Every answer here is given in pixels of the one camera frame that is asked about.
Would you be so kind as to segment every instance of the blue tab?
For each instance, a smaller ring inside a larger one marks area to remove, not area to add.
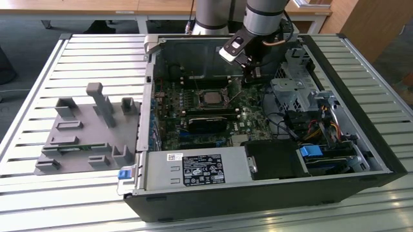
[[[317,145],[309,145],[299,148],[301,155],[303,157],[306,156],[322,156],[322,151],[319,146]]]
[[[118,179],[119,180],[131,179],[131,170],[120,170],[118,173]]]

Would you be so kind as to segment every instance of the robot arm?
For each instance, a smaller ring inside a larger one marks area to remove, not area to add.
[[[266,54],[265,50],[291,39],[293,24],[285,13],[289,0],[247,0],[242,29],[222,47],[219,54],[229,62],[237,62],[245,73],[245,82],[254,78],[254,69]],[[282,13],[290,21],[290,36],[282,39]]]

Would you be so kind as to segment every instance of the warning label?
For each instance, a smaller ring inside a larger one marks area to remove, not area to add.
[[[213,185],[226,182],[221,154],[182,157],[183,184],[186,186]]]

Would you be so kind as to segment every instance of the black side panel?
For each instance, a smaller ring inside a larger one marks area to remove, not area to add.
[[[322,71],[326,74],[326,77],[329,78],[333,88],[335,89],[343,104],[349,108],[349,111],[353,114],[353,117],[366,135],[366,137],[370,140],[370,143],[378,152],[382,161],[385,162],[388,168],[394,172],[396,175],[393,175],[392,179],[396,180],[400,177],[402,177],[405,174],[408,174],[408,171],[405,167],[402,166],[394,152],[392,151],[386,141],[384,140],[382,136],[380,135],[380,132],[373,125],[366,113],[364,112],[358,102],[356,101],[354,96],[352,95],[345,83],[342,82],[327,58],[325,57],[321,49],[318,48],[311,36],[302,35],[301,38],[303,39],[303,43],[307,45],[310,52],[313,53],[315,60],[319,64],[319,67]]]
[[[337,203],[376,187],[390,174],[267,186],[128,196],[124,202],[146,222],[182,220],[289,207]]]

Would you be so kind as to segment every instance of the barcode label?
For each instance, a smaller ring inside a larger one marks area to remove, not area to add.
[[[116,14],[134,14],[135,11],[116,11]]]
[[[167,161],[180,161],[183,153],[170,153],[167,154]]]

